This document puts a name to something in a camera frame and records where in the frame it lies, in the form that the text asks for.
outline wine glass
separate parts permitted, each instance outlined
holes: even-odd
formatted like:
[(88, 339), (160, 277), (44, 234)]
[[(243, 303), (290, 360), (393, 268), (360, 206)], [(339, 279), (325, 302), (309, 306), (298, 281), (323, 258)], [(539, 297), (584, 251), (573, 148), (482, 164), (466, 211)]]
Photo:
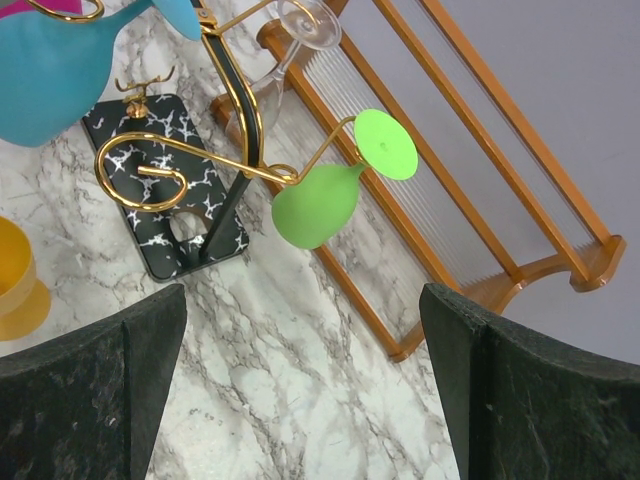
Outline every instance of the wine glass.
[(182, 35), (200, 39), (189, 0), (135, 0), (109, 17), (100, 0), (84, 17), (28, 1), (36, 11), (0, 20), (0, 138), (25, 147), (50, 141), (99, 100), (118, 32), (151, 5)]
[(276, 230), (295, 247), (318, 248), (347, 224), (358, 203), (360, 175), (367, 168), (392, 180), (407, 180), (416, 173), (413, 140), (389, 114), (360, 112), (354, 137), (360, 163), (314, 167), (298, 185), (286, 187), (273, 199)]
[[(277, 10), (282, 27), (291, 35), (293, 42), (273, 70), (251, 85), (265, 132), (278, 120), (285, 75), (300, 48), (327, 50), (338, 45), (342, 38), (337, 17), (322, 0), (278, 0)], [(241, 138), (235, 112), (229, 118), (225, 134), (228, 138)]]

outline white marble surface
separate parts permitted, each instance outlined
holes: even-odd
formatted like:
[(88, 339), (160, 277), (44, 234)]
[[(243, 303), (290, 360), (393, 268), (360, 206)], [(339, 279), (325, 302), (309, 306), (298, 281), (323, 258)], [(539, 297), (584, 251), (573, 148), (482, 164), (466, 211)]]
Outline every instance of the white marble surface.
[[(230, 3), (211, 1), (223, 19), (251, 2)], [(107, 10), (119, 7), (108, 2)], [(252, 79), (273, 63), (253, 40), (264, 19), (227, 36)], [(222, 86), (201, 45), (179, 38), (155, 11), (118, 37), (114, 77), (146, 79), (171, 65), (175, 79), (155, 92), (177, 92), (207, 146), (233, 155), (207, 111)], [(112, 82), (103, 96), (111, 98), (119, 98)], [(315, 133), (300, 140), (291, 126)], [(267, 140), (267, 161), (299, 154), (300, 142), (305, 154), (313, 151), (322, 140), (314, 128), (288, 96)], [(313, 254), (278, 237), (262, 184), (250, 186), (239, 212), (251, 237), (248, 251), (179, 280), (187, 289), (188, 326), (148, 478), (458, 478), (426, 347), (390, 363)], [(0, 355), (162, 288), (146, 274), (117, 207), (98, 187), (79, 125), (40, 149), (0, 143), (0, 215), (29, 235), (53, 296), (45, 324), (0, 344)], [(331, 246), (395, 332), (417, 320), (428, 278), (366, 195)]]

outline green glass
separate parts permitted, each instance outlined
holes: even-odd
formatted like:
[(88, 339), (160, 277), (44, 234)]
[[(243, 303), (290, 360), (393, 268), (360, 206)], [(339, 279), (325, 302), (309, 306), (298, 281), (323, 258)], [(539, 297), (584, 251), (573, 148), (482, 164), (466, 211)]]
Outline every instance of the green glass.
[(320, 247), (349, 221), (358, 204), (360, 175), (371, 167), (393, 180), (411, 178), (418, 169), (418, 152), (407, 131), (379, 110), (365, 110), (355, 120), (354, 137), (366, 164), (314, 167), (298, 184), (273, 199), (271, 216), (290, 244)]
[(282, 190), (271, 210), (280, 235), (293, 246), (309, 250), (329, 240), (353, 215), (365, 169), (365, 165), (321, 165), (298, 185)]

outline black marble base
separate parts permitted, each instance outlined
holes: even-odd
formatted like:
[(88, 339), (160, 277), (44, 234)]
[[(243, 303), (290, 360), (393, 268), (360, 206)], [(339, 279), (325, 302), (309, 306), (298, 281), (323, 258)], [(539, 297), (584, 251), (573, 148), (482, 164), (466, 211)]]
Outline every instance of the black marble base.
[[(100, 102), (83, 118), (85, 131), (97, 149), (109, 138), (125, 132), (145, 131), (175, 138), (198, 148), (202, 140), (182, 102), (176, 95), (148, 98), (149, 115), (130, 118), (127, 105), (120, 100)], [(121, 208), (149, 274), (158, 282), (191, 273), (242, 253), (249, 237), (238, 216), (232, 215), (220, 225), (215, 242), (200, 255), (205, 235), (178, 241), (171, 229), (171, 217), (188, 212), (199, 217), (211, 229), (225, 202), (237, 203), (227, 196), (215, 166), (209, 160), (152, 142), (130, 142), (114, 148), (106, 158), (105, 168), (114, 188), (134, 201), (155, 203), (167, 200), (178, 191), (172, 179), (141, 176), (139, 165), (171, 168), (188, 179), (186, 197), (173, 209), (160, 213), (143, 213)]]

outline yellow cup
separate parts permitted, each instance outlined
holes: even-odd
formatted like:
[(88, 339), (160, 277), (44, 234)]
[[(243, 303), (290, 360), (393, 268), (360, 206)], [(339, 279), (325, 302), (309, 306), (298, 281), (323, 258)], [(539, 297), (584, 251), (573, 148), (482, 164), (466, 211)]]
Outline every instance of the yellow cup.
[(51, 296), (36, 277), (29, 239), (20, 227), (0, 217), (0, 341), (33, 332), (50, 309)]

